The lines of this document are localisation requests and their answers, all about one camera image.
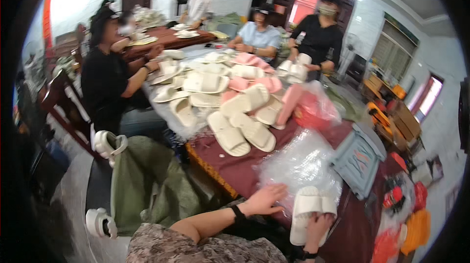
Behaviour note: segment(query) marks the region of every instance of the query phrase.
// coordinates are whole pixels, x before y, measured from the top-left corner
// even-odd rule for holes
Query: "black shirt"
[[[95,131],[119,134],[119,123],[129,99],[121,97],[127,87],[127,63],[120,55],[105,55],[99,48],[90,50],[81,75],[83,102]]]
[[[300,46],[299,53],[305,53],[312,58],[312,64],[319,65],[321,62],[331,60],[338,69],[339,55],[343,44],[343,33],[338,25],[330,25],[322,28],[316,14],[307,15],[297,26],[291,35],[296,39],[304,31],[305,37]],[[310,71],[307,81],[319,80],[321,71]]]

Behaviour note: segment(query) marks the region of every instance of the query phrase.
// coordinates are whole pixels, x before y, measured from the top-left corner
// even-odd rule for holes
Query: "cardboard box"
[[[417,138],[421,133],[419,122],[414,118],[411,111],[403,102],[398,102],[393,111],[393,122],[403,134],[405,139],[410,142]]]

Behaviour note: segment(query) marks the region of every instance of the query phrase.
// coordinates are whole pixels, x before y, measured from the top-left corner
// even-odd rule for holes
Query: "black wristband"
[[[307,259],[315,259],[318,256],[318,253],[315,254],[310,254],[307,251],[304,251],[304,254],[302,255],[302,258],[300,260],[305,261]]]
[[[148,63],[150,61],[148,54],[145,54],[142,58],[144,59],[145,63]]]
[[[238,209],[237,205],[233,205],[230,208],[232,208],[235,213],[235,223],[246,220],[246,216]]]

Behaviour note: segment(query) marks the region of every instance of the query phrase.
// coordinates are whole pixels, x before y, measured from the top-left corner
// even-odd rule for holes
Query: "light blue shirt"
[[[238,32],[238,35],[242,37],[245,45],[261,49],[268,46],[279,49],[281,42],[281,33],[275,27],[268,25],[265,31],[258,31],[255,22],[247,22]]]

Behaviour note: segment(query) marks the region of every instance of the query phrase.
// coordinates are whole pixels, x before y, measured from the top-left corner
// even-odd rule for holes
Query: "red banner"
[[[52,47],[51,0],[44,0],[44,9],[42,11],[42,37],[44,38],[44,49]]]

